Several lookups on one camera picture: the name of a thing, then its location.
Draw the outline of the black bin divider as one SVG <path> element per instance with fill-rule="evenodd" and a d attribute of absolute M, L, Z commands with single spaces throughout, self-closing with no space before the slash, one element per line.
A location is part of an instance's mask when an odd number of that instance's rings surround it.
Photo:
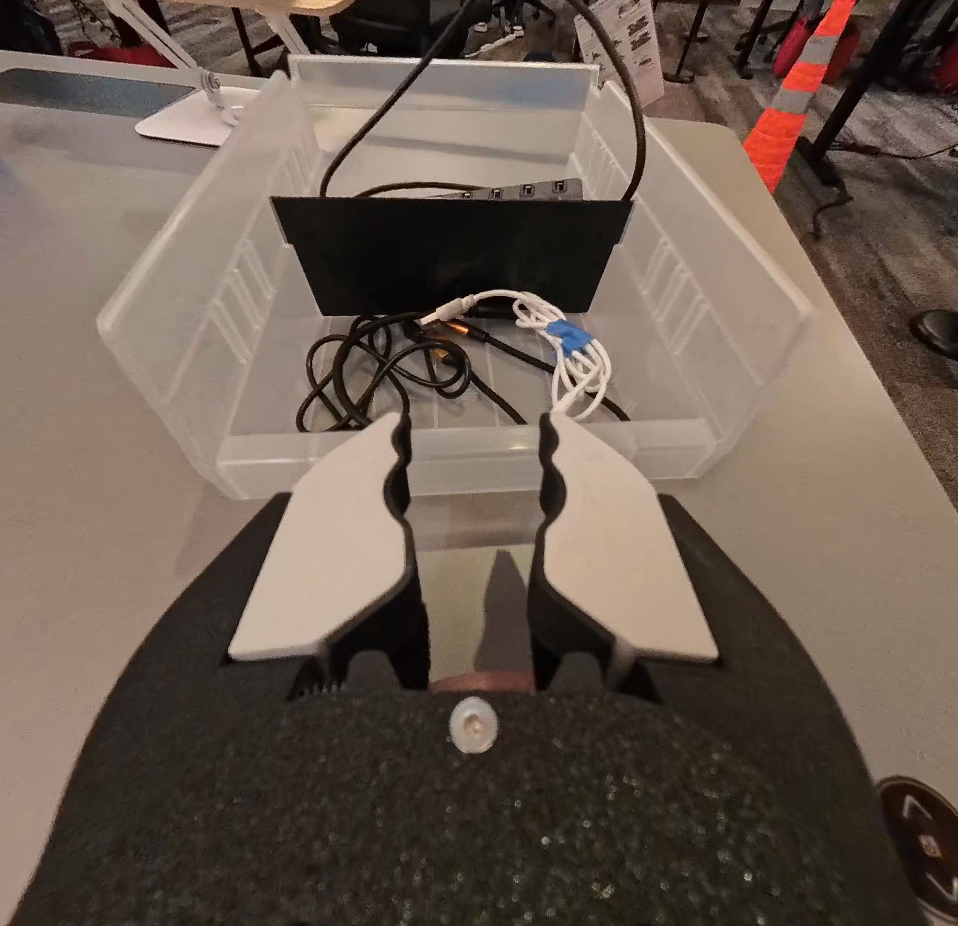
<path fill-rule="evenodd" d="M 321 314 L 431 311 L 489 290 L 589 310 L 632 201 L 271 199 Z"/>

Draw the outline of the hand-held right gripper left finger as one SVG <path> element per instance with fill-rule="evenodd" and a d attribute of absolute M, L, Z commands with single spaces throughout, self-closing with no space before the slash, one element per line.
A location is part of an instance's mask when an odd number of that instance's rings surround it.
<path fill-rule="evenodd" d="M 320 458 L 294 487 L 227 648 L 230 660 L 311 657 L 342 683 L 358 654 L 428 687 L 428 619 L 411 526 L 409 417 L 389 413 Z"/>

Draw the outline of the white cable blue tie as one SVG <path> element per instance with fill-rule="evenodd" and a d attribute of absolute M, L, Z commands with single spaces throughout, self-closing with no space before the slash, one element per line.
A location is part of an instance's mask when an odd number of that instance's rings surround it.
<path fill-rule="evenodd" d="M 539 336 L 553 351 L 552 363 L 540 362 L 463 322 L 463 317 L 474 308 L 494 300 L 509 301 L 516 328 Z M 552 414 L 582 422 L 596 410 L 604 408 L 620 421 L 629 420 L 626 412 L 608 398 L 613 371 L 605 346 L 587 330 L 569 321 L 555 304 L 543 297 L 528 291 L 486 290 L 450 300 L 414 321 L 421 328 L 435 323 L 453 328 L 547 372 L 550 375 Z"/>

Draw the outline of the black cable gold connectors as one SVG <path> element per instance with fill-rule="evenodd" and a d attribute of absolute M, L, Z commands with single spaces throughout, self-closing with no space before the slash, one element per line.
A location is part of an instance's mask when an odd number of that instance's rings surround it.
<path fill-rule="evenodd" d="M 505 341 L 498 339 L 495 335 L 490 334 L 488 331 L 485 331 L 483 328 L 480 328 L 477 325 L 467 323 L 465 321 L 453 320 L 448 323 L 442 324 L 439 327 L 428 326 L 425 328 L 425 334 L 417 333 L 418 329 L 412 325 L 407 325 L 402 328 L 403 333 L 406 334 L 408 339 L 418 339 L 423 340 L 425 337 L 430 337 L 433 339 L 440 339 L 443 341 L 453 342 L 454 336 L 461 340 L 469 340 L 474 344 L 485 345 L 485 347 L 493 348 L 509 358 L 513 358 L 531 368 L 537 369 L 542 372 L 551 373 L 552 367 L 550 363 L 546 362 L 543 358 L 538 358 L 532 354 L 510 345 Z M 452 354 L 443 349 L 436 349 L 432 355 L 425 354 L 425 365 L 427 368 L 427 373 L 430 377 L 433 377 L 433 374 L 430 371 L 433 370 L 432 361 L 437 361 L 439 363 L 446 364 L 449 362 L 451 364 Z M 485 399 L 490 403 L 495 405 L 498 411 L 512 420 L 515 424 L 525 426 L 528 424 L 527 420 L 521 416 L 518 410 L 502 396 L 500 396 L 489 384 L 483 380 L 474 366 L 470 366 L 470 378 L 469 378 L 469 387 L 474 388 L 478 391 Z M 602 406 L 612 414 L 619 421 L 629 421 L 630 418 L 626 412 L 615 402 L 609 400 L 607 397 L 602 400 Z"/>

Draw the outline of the clear plastic bin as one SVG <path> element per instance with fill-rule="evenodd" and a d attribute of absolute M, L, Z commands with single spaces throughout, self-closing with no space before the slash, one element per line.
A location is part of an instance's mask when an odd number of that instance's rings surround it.
<path fill-rule="evenodd" d="M 334 154 L 413 68 L 312 56 L 263 82 L 221 148 L 98 318 L 102 340 L 198 473 L 227 496 L 290 490 L 351 434 L 297 412 L 305 360 L 357 317 L 320 313 L 271 199 L 320 197 Z M 732 449 L 782 373 L 812 305 L 684 157 L 677 122 L 649 119 L 643 176 L 589 310 L 566 313 L 610 356 L 609 397 L 585 419 L 649 479 L 698 477 Z M 325 198 L 578 178 L 622 201 L 629 103 L 593 68 L 439 61 L 360 142 Z"/>

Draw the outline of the orange traffic cone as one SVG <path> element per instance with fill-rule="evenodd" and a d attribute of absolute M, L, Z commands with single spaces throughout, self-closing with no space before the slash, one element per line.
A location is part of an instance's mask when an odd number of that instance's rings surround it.
<path fill-rule="evenodd" d="M 827 73 L 857 0 L 833 0 L 809 34 L 773 102 L 761 114 L 743 149 L 773 193 L 799 140 L 808 108 Z"/>

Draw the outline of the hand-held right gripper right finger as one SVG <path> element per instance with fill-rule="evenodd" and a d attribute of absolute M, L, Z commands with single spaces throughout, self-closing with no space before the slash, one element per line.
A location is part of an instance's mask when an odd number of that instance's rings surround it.
<path fill-rule="evenodd" d="M 529 578 L 535 686 L 592 657 L 613 689 L 652 693 L 643 661 L 712 665 L 719 648 L 651 483 L 590 429 L 540 417 L 542 523 Z"/>

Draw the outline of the printed paper sign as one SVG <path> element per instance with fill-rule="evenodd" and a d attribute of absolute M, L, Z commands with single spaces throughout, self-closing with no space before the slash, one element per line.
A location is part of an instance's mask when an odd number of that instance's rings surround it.
<path fill-rule="evenodd" d="M 652 0 L 596 0 L 591 9 L 616 47 L 629 72 L 642 108 L 665 94 L 660 49 Z M 583 64 L 597 69 L 597 83 L 615 83 L 624 91 L 622 79 L 588 23 L 577 17 L 575 28 Z"/>

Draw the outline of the black office chair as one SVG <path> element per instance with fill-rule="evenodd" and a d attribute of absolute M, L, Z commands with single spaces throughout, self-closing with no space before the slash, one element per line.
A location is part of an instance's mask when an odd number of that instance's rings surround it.
<path fill-rule="evenodd" d="M 355 0 L 330 19 L 338 46 L 347 54 L 366 53 L 373 48 L 388 57 L 420 57 L 442 36 L 467 0 Z M 499 19 L 505 34 L 523 34 L 525 8 L 533 18 L 548 18 L 553 28 L 557 14 L 541 0 L 477 0 L 466 20 L 439 53 L 439 58 L 462 56 L 472 32 L 484 32 L 488 23 Z"/>

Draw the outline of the black stanchion pole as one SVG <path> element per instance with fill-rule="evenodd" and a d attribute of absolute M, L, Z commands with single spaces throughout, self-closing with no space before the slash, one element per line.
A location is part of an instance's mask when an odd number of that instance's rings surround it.
<path fill-rule="evenodd" d="M 701 24 L 705 17 L 707 8 L 709 7 L 711 0 L 699 0 L 696 13 L 693 18 L 693 22 L 690 26 L 690 29 L 685 37 L 684 44 L 681 48 L 675 70 L 665 71 L 663 73 L 664 81 L 671 84 L 677 85 L 688 85 L 695 79 L 695 75 L 690 71 L 685 70 L 686 61 L 690 50 L 694 44 L 700 40 L 700 30 Z"/>

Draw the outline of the grey desk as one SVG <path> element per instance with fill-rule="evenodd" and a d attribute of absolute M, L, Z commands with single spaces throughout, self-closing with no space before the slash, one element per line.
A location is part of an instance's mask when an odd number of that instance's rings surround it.
<path fill-rule="evenodd" d="M 95 320 L 209 152 L 2 104 L 2 924 L 134 650 L 258 513 L 188 464 Z M 731 454 L 674 495 L 829 681 L 875 778 L 956 804 L 956 511 L 725 127 L 661 132 L 817 314 Z"/>

